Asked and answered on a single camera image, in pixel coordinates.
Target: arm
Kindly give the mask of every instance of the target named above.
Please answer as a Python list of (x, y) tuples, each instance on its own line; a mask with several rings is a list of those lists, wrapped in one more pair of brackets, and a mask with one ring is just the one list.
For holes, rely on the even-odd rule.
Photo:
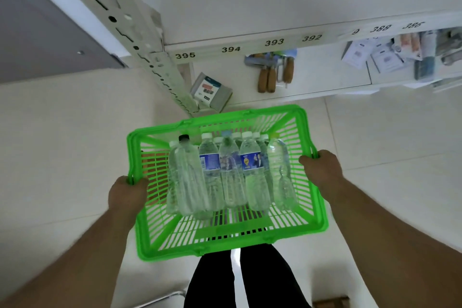
[(367, 288), (380, 308), (462, 304), (462, 253), (421, 233), (343, 177), (337, 157), (301, 156), (305, 173), (329, 201)]
[(135, 186), (120, 177), (109, 191), (109, 209), (64, 253), (0, 308), (109, 308), (127, 236), (146, 202), (147, 180)]

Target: wooden handle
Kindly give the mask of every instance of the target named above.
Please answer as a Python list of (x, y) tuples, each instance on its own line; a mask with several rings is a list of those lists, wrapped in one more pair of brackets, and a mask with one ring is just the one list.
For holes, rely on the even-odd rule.
[(287, 58), (286, 68), (282, 77), (284, 83), (292, 83), (293, 79), (293, 58)]
[(258, 77), (258, 92), (265, 93), (266, 92), (266, 85), (268, 83), (268, 69), (263, 67), (260, 71), (260, 77)]
[(267, 91), (268, 93), (274, 93), (276, 91), (276, 70), (274, 67), (269, 69)]

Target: floor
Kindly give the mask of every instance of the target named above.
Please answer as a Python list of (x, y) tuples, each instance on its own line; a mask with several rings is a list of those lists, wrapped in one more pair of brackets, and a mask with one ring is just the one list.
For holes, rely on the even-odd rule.
[[(462, 250), (462, 88), (384, 89), (298, 101), (318, 148), (397, 216)], [(0, 86), (0, 298), (65, 251), (104, 212), (128, 170), (127, 134), (185, 114), (141, 70), (104, 70)], [(329, 212), (320, 234), (275, 247), (312, 299), (347, 294), (376, 307)], [(130, 232), (113, 307), (187, 285), (198, 258), (141, 262)], [(236, 270), (238, 307), (246, 307)], [(181, 299), (165, 303), (180, 307)]]

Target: leg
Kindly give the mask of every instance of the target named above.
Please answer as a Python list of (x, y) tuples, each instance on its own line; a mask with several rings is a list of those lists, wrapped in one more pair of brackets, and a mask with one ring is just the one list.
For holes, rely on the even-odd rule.
[(273, 245), (242, 248), (241, 271), (250, 308), (311, 308), (289, 265)]
[(189, 283), (185, 308), (236, 308), (231, 250), (202, 256)]

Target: bottle cap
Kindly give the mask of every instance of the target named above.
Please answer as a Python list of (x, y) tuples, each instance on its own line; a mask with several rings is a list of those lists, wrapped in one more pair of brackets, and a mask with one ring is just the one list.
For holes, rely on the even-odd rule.
[(204, 139), (211, 139), (212, 138), (212, 133), (202, 133), (200, 135), (200, 137), (202, 138), (202, 140)]
[(242, 139), (245, 139), (245, 138), (248, 138), (248, 137), (251, 137), (251, 136), (252, 136), (251, 131), (242, 132)]

